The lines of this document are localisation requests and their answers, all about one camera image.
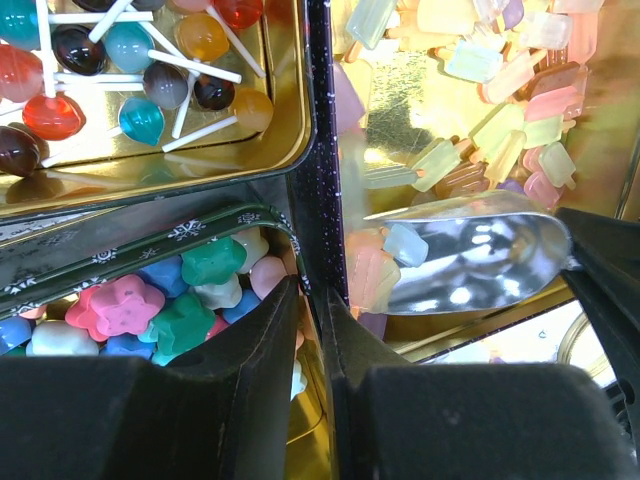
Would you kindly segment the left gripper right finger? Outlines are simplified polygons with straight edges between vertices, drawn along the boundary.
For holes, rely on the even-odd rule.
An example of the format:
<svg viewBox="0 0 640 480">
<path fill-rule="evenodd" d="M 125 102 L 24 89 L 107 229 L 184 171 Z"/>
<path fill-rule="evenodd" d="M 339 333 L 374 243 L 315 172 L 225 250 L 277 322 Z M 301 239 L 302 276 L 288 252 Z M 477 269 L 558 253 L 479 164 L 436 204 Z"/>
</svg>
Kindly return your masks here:
<svg viewBox="0 0 640 480">
<path fill-rule="evenodd" d="M 635 479 L 605 394 L 549 363 L 416 365 L 322 302 L 335 479 Z"/>
</svg>

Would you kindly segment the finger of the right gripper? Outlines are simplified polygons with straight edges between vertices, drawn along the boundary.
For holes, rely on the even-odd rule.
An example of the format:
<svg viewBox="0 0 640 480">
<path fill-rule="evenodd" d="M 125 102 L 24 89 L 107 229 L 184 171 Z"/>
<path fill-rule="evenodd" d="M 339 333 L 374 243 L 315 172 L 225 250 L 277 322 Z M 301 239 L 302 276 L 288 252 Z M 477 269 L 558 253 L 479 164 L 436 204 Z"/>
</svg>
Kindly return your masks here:
<svg viewBox="0 0 640 480">
<path fill-rule="evenodd" d="M 639 378 L 639 224 L 560 208 L 578 265 L 563 277 L 620 380 Z"/>
</svg>

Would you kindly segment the tin of star candies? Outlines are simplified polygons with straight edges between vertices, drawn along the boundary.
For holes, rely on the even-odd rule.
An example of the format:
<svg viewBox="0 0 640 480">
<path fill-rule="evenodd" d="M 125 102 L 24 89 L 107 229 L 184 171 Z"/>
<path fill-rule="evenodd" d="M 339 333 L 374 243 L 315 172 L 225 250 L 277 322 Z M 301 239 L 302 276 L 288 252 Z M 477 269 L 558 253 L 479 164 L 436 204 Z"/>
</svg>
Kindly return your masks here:
<svg viewBox="0 0 640 480">
<path fill-rule="evenodd" d="M 293 276 L 299 300 L 291 411 L 306 386 L 301 369 L 310 285 L 301 256 L 285 257 L 282 247 L 263 241 L 262 231 L 283 235 L 290 249 L 298 246 L 283 215 L 249 204 L 7 285 L 1 363 L 124 356 L 164 367 L 238 322 Z"/>
</svg>

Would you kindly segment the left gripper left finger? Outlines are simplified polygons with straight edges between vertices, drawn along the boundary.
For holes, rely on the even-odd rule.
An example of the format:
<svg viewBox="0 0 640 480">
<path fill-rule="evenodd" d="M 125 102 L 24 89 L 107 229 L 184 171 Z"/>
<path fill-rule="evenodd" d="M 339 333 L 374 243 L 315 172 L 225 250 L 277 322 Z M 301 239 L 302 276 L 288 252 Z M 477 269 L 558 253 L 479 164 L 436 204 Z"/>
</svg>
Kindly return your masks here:
<svg viewBox="0 0 640 480">
<path fill-rule="evenodd" d="M 164 367 L 139 357 L 1 363 L 5 479 L 280 479 L 299 289 Z"/>
</svg>

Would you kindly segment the tin of popsicle gummies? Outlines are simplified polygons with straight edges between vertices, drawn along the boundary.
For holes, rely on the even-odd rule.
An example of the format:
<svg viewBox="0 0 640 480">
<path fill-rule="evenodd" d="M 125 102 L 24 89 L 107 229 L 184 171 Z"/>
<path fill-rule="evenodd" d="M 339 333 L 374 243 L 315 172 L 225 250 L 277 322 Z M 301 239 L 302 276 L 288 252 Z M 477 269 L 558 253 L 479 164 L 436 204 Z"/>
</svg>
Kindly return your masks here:
<svg viewBox="0 0 640 480">
<path fill-rule="evenodd" d="M 293 218 L 314 290 L 347 291 L 342 192 L 334 129 L 332 67 L 348 41 L 347 1 L 309 4 L 317 134 L 307 160 L 291 176 Z M 354 86 L 368 93 L 369 160 L 403 162 L 438 137 L 465 136 L 489 113 L 476 87 L 450 78 L 424 52 L 390 40 L 363 59 L 369 72 Z M 587 64 L 583 110 L 566 137 L 577 171 L 562 206 L 635 221 L 639 217 L 639 5 L 607 1 L 598 14 L 596 50 Z M 556 361 L 562 338 L 582 313 L 555 280 L 532 299 L 500 311 L 404 317 L 386 324 L 387 341 L 414 362 Z"/>
</svg>

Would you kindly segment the metal candy scoop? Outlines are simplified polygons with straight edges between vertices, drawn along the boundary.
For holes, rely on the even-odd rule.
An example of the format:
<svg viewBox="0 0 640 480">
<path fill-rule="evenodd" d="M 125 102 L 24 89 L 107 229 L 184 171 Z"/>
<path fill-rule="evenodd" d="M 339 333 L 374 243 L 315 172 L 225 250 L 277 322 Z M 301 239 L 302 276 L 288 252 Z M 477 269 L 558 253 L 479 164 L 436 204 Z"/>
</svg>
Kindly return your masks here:
<svg viewBox="0 0 640 480">
<path fill-rule="evenodd" d="M 426 259 L 401 266 L 389 315 L 449 314 L 509 307 L 549 285 L 567 265 L 566 225 L 508 190 L 424 203 L 367 217 L 407 227 L 426 242 Z"/>
</svg>

